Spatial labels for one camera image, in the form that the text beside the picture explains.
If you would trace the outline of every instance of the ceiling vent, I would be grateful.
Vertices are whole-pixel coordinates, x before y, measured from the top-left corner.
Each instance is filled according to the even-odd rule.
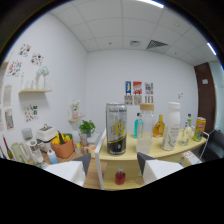
[[[169,47],[170,47],[170,45],[168,45],[168,44],[164,44],[164,43],[161,43],[161,42],[158,42],[155,40],[151,40],[146,50],[164,54],[167,52]]]
[[[130,46],[139,46],[140,45],[140,41],[137,41],[137,40],[132,40],[130,42]]]

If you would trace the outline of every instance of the door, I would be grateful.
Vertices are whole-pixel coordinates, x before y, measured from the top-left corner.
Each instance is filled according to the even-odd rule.
[[[206,119],[205,132],[214,129],[216,96],[213,76],[208,63],[194,67],[198,83],[198,117]]]

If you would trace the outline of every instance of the poster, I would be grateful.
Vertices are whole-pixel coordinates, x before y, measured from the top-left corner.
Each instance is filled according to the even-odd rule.
[[[3,95],[3,107],[11,106],[11,85],[5,85],[4,95]]]
[[[34,53],[31,59],[31,64],[41,66],[43,58],[42,55]]]
[[[28,53],[30,52],[30,48],[31,46],[29,44],[23,44],[20,47],[18,54],[22,55],[23,57],[27,57]]]
[[[9,63],[7,76],[18,77],[21,70],[22,62],[12,61]]]
[[[14,129],[14,123],[13,123],[13,119],[12,119],[12,109],[11,108],[5,110],[5,121],[6,121],[7,131],[10,131],[10,130]]]
[[[37,106],[27,106],[24,108],[25,121],[30,122],[38,119]]]
[[[0,132],[4,130],[3,122],[2,122],[2,108],[0,108]]]
[[[130,95],[131,95],[131,82],[130,81],[125,82],[125,93],[126,93],[126,95],[128,93],[130,93]]]
[[[134,95],[141,95],[142,94],[142,82],[133,82],[133,94]]]
[[[149,83],[149,82],[145,83],[145,94],[153,95],[153,83]]]
[[[124,96],[124,103],[127,105],[133,105],[133,96],[132,95],[125,95]]]
[[[134,95],[134,105],[140,105],[142,103],[142,95]]]

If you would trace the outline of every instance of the shelf unit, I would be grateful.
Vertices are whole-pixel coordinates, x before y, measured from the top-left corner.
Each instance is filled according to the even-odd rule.
[[[7,60],[7,61],[4,61],[4,62],[2,63],[1,69],[6,69],[7,66],[8,66],[8,64],[9,64],[9,61],[8,61],[8,60]]]
[[[50,89],[22,89],[19,91],[20,93],[46,93],[46,92],[52,92]]]
[[[84,118],[85,116],[84,115],[82,115],[82,116],[80,116],[80,117],[78,117],[78,118],[71,118],[71,119],[69,119],[68,121],[70,121],[70,122],[75,122],[75,121],[78,121],[78,120],[80,120],[80,119],[82,119],[82,118]]]
[[[179,162],[180,158],[183,156],[183,152],[191,151],[205,144],[207,141],[204,137],[200,142],[196,142],[193,139],[190,139],[189,145],[183,146],[180,144],[182,133],[183,130],[180,130],[177,144],[175,149],[172,151],[163,150],[161,148],[162,138],[153,137],[151,151],[147,155],[158,160]],[[111,155],[107,152],[107,137],[105,129],[95,150],[95,160],[102,190],[124,190],[144,186],[138,185],[136,183],[136,178],[140,172],[140,167],[137,160],[136,143],[137,140],[133,137],[133,133],[127,133],[126,152],[122,155]],[[102,176],[100,161],[107,162],[104,176]],[[184,161],[185,162],[182,164],[183,167],[191,165],[189,162],[187,162],[187,159]],[[115,174],[118,171],[119,166],[123,166],[124,172],[126,173],[126,179],[123,185],[115,184]]]

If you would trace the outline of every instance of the basket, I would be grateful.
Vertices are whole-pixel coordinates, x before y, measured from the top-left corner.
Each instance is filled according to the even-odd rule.
[[[67,143],[63,145],[56,145],[52,143],[53,139],[51,140],[51,147],[55,151],[55,154],[63,159],[67,159],[73,152],[74,152],[74,147],[73,147],[73,140],[70,139]]]

